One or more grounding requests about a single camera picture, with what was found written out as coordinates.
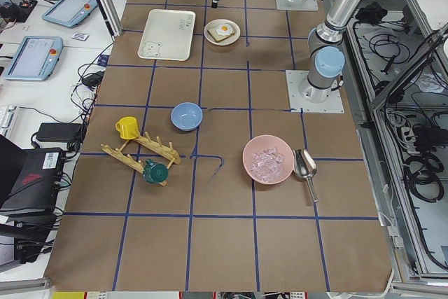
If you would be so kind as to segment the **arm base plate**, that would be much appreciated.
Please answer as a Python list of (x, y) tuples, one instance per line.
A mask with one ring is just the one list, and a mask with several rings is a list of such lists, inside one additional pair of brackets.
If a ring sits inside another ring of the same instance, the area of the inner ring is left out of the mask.
[(321, 90), (309, 83), (308, 73), (305, 70), (286, 70), (290, 110), (298, 113), (344, 113), (337, 80), (329, 88)]
[(284, 11), (317, 11), (319, 9), (317, 0), (276, 0), (276, 8)]

